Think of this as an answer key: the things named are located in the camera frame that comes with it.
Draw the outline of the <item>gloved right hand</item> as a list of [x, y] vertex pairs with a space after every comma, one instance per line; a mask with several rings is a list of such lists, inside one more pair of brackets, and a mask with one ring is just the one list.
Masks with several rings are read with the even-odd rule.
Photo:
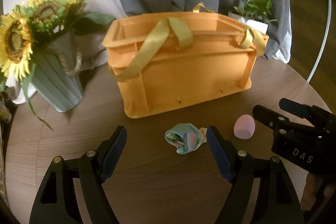
[[[306, 184], [303, 189], [303, 195], [300, 201], [302, 211], [310, 211], [317, 200], [318, 179], [311, 173], [306, 176]], [[335, 185], [327, 185], [323, 195], [327, 202], [330, 201], [335, 192]]]

